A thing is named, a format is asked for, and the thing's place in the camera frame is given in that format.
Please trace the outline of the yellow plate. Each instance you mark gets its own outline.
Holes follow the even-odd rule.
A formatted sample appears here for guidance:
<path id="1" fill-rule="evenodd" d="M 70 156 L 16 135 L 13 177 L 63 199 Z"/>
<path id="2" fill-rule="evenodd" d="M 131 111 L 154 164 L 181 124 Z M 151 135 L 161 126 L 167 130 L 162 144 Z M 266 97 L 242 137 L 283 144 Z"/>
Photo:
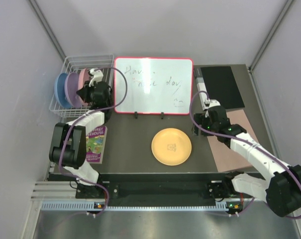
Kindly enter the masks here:
<path id="1" fill-rule="evenodd" d="M 151 150 L 160 163 L 177 166 L 189 158 L 192 152 L 192 143 L 190 138 L 180 129 L 166 128 L 153 137 Z"/>

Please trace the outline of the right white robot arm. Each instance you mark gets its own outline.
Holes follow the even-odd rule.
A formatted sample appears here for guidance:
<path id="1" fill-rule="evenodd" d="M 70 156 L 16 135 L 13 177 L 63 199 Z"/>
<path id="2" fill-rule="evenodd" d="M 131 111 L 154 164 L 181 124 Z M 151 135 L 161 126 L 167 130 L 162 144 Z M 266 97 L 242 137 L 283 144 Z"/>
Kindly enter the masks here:
<path id="1" fill-rule="evenodd" d="M 229 197 L 247 194 L 265 202 L 279 217 L 289 217 L 301 208 L 301 166 L 290 166 L 264 149 L 239 124 L 232 124 L 222 106 L 214 106 L 203 114 L 190 115 L 194 126 L 241 155 L 262 178 L 234 171 L 226 174 L 223 191 Z M 301 219 L 301 214 L 294 219 Z"/>

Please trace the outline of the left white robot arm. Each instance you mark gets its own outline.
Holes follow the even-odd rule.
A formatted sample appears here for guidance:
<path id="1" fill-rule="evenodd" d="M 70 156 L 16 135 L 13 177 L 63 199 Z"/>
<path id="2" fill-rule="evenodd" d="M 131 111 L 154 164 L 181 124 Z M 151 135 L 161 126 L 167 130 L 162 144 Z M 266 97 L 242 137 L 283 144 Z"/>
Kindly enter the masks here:
<path id="1" fill-rule="evenodd" d="M 104 186 L 98 182 L 99 173 L 86 161 L 86 135 L 110 119 L 112 89 L 103 81 L 92 86 L 85 82 L 77 95 L 91 107 L 76 120 L 55 125 L 49 160 L 68 170 L 81 184 L 87 185 L 87 192 L 96 198 L 103 194 Z"/>

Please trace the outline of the pink plate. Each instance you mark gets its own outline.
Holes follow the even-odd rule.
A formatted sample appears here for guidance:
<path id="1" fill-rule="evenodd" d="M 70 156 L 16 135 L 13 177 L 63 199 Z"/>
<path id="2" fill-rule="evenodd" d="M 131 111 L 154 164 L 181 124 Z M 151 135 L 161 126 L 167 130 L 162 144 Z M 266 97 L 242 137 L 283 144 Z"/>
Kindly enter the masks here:
<path id="1" fill-rule="evenodd" d="M 82 89 L 84 87 L 84 84 L 86 81 L 90 81 L 91 77 L 89 75 L 88 68 L 82 69 L 79 73 L 79 81 L 78 81 L 78 91 L 82 92 Z M 81 95 L 79 96 L 79 99 L 81 101 L 81 104 L 83 107 L 87 107 L 88 103 L 86 103 L 82 98 Z"/>

